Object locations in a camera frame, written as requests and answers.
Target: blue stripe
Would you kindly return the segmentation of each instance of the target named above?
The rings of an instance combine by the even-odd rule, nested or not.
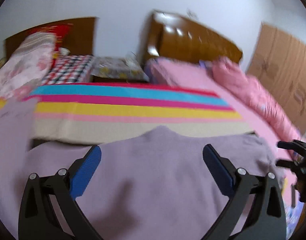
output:
[[[31,95],[85,95],[85,96],[108,96],[108,97],[129,97],[158,99],[166,101],[189,102],[208,104],[215,106],[229,106],[223,99],[211,96],[189,94],[185,92],[113,87],[113,86],[92,86],[92,85],[49,85],[40,86],[32,91]]]

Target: plaid cushion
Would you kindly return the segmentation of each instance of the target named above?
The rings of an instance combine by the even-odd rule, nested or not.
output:
[[[43,78],[42,85],[87,82],[95,59],[91,55],[60,57]]]

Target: blue gripper pad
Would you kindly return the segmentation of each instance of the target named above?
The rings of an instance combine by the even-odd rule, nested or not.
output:
[[[96,168],[102,159],[102,151],[99,146],[91,148],[91,152],[70,180],[70,195],[73,200],[83,195]]]
[[[234,179],[220,160],[220,156],[211,145],[203,149],[203,160],[208,167],[213,179],[219,187],[222,195],[229,198],[234,196]]]

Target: red cloth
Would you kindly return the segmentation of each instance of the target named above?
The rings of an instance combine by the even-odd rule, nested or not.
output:
[[[63,43],[63,38],[69,33],[71,30],[71,24],[61,24],[61,25],[54,25],[49,27],[41,27],[41,28],[34,28],[29,31],[29,35],[36,33],[36,32],[43,32],[43,33],[54,33],[56,35],[56,44],[53,54],[53,63],[51,68],[55,66],[55,60],[58,58],[59,54],[59,47],[61,47]]]

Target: metal screw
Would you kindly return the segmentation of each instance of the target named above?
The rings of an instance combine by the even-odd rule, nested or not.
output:
[[[37,177],[36,173],[32,173],[32,174],[29,175],[30,179],[36,179],[36,177]]]
[[[272,172],[269,172],[269,173],[268,173],[268,177],[269,177],[270,179],[274,179],[274,178],[275,178],[275,175],[274,175]]]
[[[246,170],[243,169],[243,168],[238,168],[237,169],[237,173],[240,174],[240,175],[245,175],[246,174]]]
[[[58,171],[58,175],[64,176],[64,175],[66,174],[66,172],[67,172],[66,169],[60,169],[60,170]]]

